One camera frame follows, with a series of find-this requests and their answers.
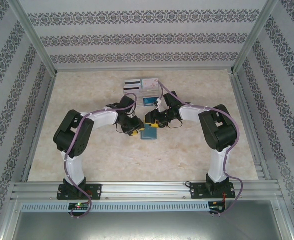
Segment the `beige floor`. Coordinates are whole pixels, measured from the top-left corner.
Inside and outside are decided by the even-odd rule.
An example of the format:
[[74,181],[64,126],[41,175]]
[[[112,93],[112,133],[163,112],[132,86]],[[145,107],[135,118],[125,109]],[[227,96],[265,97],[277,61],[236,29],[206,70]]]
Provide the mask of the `beige floor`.
[[[118,102],[123,81],[159,78],[186,102],[214,107],[226,105],[240,127],[240,141],[231,153],[229,174],[256,180],[252,156],[244,133],[227,71],[114,71],[58,73],[41,131],[28,181],[60,182],[63,161],[52,137],[65,114],[74,109],[91,112]],[[139,108],[143,119],[153,108]],[[83,171],[88,181],[201,181],[209,169],[210,148],[199,124],[185,121],[177,129],[158,129],[157,140],[140,140],[105,126],[91,133],[83,153]]]

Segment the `metal bracket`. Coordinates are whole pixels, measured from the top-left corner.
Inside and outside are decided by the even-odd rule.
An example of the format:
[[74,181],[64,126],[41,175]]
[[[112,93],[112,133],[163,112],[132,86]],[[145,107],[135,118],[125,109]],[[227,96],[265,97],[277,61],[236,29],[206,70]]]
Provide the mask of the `metal bracket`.
[[191,199],[222,199],[223,194],[225,194],[226,199],[234,199],[236,197],[231,182],[229,182],[226,187],[216,190],[213,194],[210,194],[206,188],[205,182],[193,182],[190,183],[189,187]]
[[[84,191],[89,194],[91,200],[100,200],[101,196],[101,184],[85,184]],[[85,195],[77,197],[74,194],[70,194],[65,184],[60,184],[57,192],[57,200],[86,200]]]

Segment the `patterned wallpaper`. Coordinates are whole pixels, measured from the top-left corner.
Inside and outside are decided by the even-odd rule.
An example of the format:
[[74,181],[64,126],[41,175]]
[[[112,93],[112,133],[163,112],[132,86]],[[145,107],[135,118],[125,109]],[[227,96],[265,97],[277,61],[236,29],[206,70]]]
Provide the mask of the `patterned wallpaper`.
[[0,223],[21,180],[51,78],[5,0],[0,0]]
[[294,222],[294,1],[277,3],[238,77]]
[[233,65],[265,0],[23,0],[57,70]]

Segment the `purple cable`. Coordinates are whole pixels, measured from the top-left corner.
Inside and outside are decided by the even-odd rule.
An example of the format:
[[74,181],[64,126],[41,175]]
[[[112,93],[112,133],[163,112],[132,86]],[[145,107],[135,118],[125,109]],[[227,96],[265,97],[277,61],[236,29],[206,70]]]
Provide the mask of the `purple cable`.
[[[91,201],[90,196],[89,196],[85,191],[83,191],[81,188],[79,188],[79,187],[75,184],[75,182],[71,179],[71,177],[69,176],[69,173],[68,173],[68,171],[67,171],[67,158],[68,158],[68,155],[69,155],[69,153],[71,152],[71,149],[73,148],[73,146],[74,146],[74,144],[75,144],[75,142],[76,142],[76,139],[77,139],[77,136],[78,136],[78,134],[79,134],[79,131],[80,131],[80,128],[81,128],[81,125],[82,125],[83,121],[84,121],[87,117],[91,116],[92,114],[102,113],[102,112],[124,111],[124,110],[127,110],[127,109],[129,109],[129,108],[132,108],[132,107],[136,104],[136,102],[137,102],[137,96],[136,96],[134,93],[127,93],[127,94],[125,94],[124,96],[127,96],[127,95],[133,95],[134,98],[135,98],[133,104],[131,104],[131,105],[128,106],[128,107],[125,107],[125,108],[114,108],[114,109],[101,109],[101,110],[92,111],[92,112],[90,112],[90,113],[84,115],[83,118],[82,118],[82,119],[80,120],[80,122],[79,122],[79,125],[78,125],[78,127],[77,127],[76,133],[75,133],[75,135],[74,135],[74,137],[73,137],[73,139],[72,139],[72,141],[71,141],[71,144],[70,144],[70,146],[69,146],[69,148],[68,148],[68,150],[67,150],[67,152],[66,152],[66,154],[65,154],[65,157],[64,157],[64,163],[63,163],[63,168],[64,168],[64,171],[65,171],[65,173],[66,173],[66,176],[67,176],[68,180],[71,182],[71,184],[72,184],[77,190],[79,190],[80,192],[82,192],[82,193],[88,198],[88,202],[89,202],[89,207],[88,207],[87,211],[84,212],[82,215],[77,216],[77,219],[82,218],[82,217],[84,217],[85,215],[87,215],[87,214],[89,213],[89,211],[90,211],[90,209],[91,209],[91,206],[92,206],[92,201]],[[70,215],[71,215],[72,218],[74,217],[74,216],[72,215],[73,210],[74,210],[74,209],[72,209],[72,210],[70,211]]]
[[227,172],[226,172],[226,163],[227,163],[227,156],[228,154],[230,153],[230,151],[236,146],[236,144],[239,142],[239,136],[240,136],[240,132],[239,132],[239,127],[236,123],[236,121],[227,113],[225,113],[224,111],[221,111],[219,109],[215,109],[215,108],[212,108],[212,107],[204,107],[204,106],[198,106],[198,105],[193,105],[193,104],[190,104],[190,103],[186,103],[184,101],[182,101],[180,98],[178,98],[177,96],[175,96],[174,94],[171,93],[171,91],[169,91],[160,81],[158,81],[160,87],[162,89],[165,89],[170,95],[172,95],[175,99],[177,99],[178,101],[180,101],[182,104],[186,105],[186,106],[189,106],[189,107],[194,107],[194,108],[197,108],[197,109],[205,109],[205,110],[211,110],[211,111],[215,111],[217,113],[220,113],[222,115],[225,115],[227,118],[229,118],[233,125],[235,126],[236,128],[236,131],[237,131],[237,138],[236,138],[236,141],[234,142],[234,144],[226,151],[226,154],[225,154],[225,157],[224,157],[224,160],[223,160],[223,172],[225,173],[225,175],[227,177],[229,177],[230,179],[235,179],[237,181],[240,182],[240,190],[239,190],[239,193],[238,195],[236,196],[235,200],[232,202],[231,206],[225,210],[222,214],[225,214],[227,213],[234,205],[235,203],[237,202],[237,200],[239,199],[241,193],[242,193],[242,190],[243,190],[243,182],[241,179],[237,178],[237,177],[234,177],[234,176],[230,176]]

